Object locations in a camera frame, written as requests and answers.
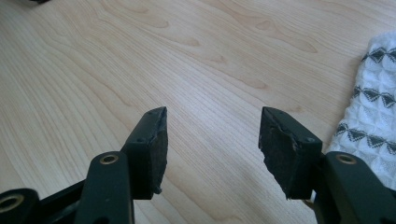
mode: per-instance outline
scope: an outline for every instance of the patterned cloth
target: patterned cloth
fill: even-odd
[[[350,106],[329,151],[363,159],[396,189],[396,32],[374,37],[361,60]]]

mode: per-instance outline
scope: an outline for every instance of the wood grain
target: wood grain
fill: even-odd
[[[329,144],[396,3],[0,0],[0,191],[46,197],[168,107],[163,193],[137,223],[316,223],[257,148],[262,106]]]

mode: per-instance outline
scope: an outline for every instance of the metal screw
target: metal screw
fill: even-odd
[[[335,158],[337,158],[337,160],[339,160],[340,162],[345,163],[345,164],[349,164],[349,165],[353,165],[353,164],[358,163],[355,160],[355,158],[353,158],[351,156],[348,156],[348,155],[345,155],[345,154],[338,154],[338,155],[335,156]]]
[[[20,205],[24,200],[21,194],[11,194],[0,199],[0,213],[8,212]]]
[[[116,162],[118,159],[119,157],[116,155],[107,155],[100,159],[100,163],[102,163],[103,165],[109,165],[113,162]]]

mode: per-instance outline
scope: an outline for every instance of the black plastic part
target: black plastic part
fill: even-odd
[[[322,155],[319,164],[313,166],[311,172],[311,186],[313,186],[317,194],[313,206],[315,216],[318,224],[340,223],[340,213],[322,171],[323,162],[324,155]]]
[[[51,223],[74,212],[71,208],[77,207],[83,187],[84,180],[41,200],[39,219]]]
[[[12,189],[0,194],[0,223],[35,223],[38,203],[33,189]]]
[[[76,213],[76,224],[134,223],[126,156],[117,151],[95,157]]]
[[[134,199],[150,200],[153,193],[161,193],[167,151],[166,107],[160,107],[142,117],[121,149],[128,156],[134,179],[131,184]]]
[[[323,174],[340,223],[396,223],[396,201],[364,161],[344,152],[329,152]]]
[[[286,112],[262,108],[259,148],[264,163],[288,199],[309,199],[310,170],[318,163],[322,142]]]

